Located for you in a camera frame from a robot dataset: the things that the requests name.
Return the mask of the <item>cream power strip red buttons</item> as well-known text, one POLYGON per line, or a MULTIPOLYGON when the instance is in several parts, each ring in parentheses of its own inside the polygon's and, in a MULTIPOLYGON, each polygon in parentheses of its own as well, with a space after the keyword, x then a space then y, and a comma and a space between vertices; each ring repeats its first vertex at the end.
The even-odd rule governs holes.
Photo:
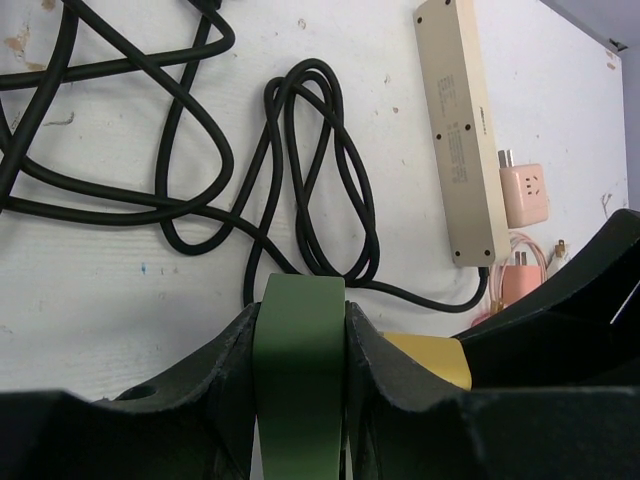
POLYGON ((489 267, 510 240, 474 4, 428 0, 414 25, 453 261, 489 267))

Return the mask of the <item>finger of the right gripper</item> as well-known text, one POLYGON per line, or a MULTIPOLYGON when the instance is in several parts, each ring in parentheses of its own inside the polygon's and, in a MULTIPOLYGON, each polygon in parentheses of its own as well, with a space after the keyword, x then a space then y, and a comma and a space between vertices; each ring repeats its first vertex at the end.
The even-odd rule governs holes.
POLYGON ((558 273, 458 339, 475 388, 638 386, 638 212, 616 211, 558 273))

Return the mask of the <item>yellow plug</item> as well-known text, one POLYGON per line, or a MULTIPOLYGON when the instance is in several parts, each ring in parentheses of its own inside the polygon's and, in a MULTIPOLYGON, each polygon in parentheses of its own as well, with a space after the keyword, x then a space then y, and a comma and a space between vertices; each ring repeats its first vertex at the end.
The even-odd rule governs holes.
POLYGON ((462 344, 454 338, 384 332, 383 337, 426 370, 464 390, 472 388, 462 344))

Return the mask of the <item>white plug charger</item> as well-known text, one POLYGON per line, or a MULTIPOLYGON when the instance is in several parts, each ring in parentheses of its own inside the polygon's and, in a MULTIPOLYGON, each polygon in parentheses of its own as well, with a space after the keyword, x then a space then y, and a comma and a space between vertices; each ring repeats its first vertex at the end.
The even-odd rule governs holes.
POLYGON ((560 239, 555 245, 551 258, 546 268, 546 274, 548 278, 551 278, 558 273, 569 261, 571 255, 569 252, 569 246, 563 239, 560 239))

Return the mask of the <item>peach cube socket adapter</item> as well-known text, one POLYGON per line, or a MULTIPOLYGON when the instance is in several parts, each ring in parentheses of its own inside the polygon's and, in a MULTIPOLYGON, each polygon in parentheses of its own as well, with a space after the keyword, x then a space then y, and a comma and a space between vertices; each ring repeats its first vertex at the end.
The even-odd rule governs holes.
POLYGON ((499 150, 498 159, 508 227, 546 221, 549 205, 543 167, 537 163, 516 165, 510 149, 499 150))

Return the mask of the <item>small peach plug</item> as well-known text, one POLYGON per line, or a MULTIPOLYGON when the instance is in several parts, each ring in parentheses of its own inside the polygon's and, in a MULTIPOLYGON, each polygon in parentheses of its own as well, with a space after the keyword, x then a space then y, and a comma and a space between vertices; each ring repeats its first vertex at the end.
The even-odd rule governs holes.
POLYGON ((503 269, 502 304, 510 306, 529 295, 544 282, 545 274, 545 268, 536 261, 528 263, 525 251, 516 251, 513 262, 503 269))

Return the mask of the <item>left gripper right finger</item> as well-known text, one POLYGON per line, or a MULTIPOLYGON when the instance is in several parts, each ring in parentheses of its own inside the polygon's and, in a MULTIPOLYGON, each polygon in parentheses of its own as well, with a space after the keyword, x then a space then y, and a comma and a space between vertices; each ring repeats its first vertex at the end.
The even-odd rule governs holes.
POLYGON ((635 479, 639 389, 616 380, 467 391, 346 306, 347 420, 357 479, 635 479))

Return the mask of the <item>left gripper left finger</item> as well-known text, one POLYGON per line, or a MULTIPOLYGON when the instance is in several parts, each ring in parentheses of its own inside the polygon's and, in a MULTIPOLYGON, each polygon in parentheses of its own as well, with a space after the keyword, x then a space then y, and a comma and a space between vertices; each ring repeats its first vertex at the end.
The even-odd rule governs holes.
POLYGON ((113 400, 62 390, 1 396, 4 479, 247 479, 258 307, 113 400))

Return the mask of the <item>green power strip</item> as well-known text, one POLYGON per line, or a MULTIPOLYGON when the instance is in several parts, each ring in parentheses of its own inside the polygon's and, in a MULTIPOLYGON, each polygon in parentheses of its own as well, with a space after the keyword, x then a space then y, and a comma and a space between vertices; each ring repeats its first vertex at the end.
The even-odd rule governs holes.
POLYGON ((263 476, 341 475, 345 283, 273 274, 253 337, 253 376, 263 476))

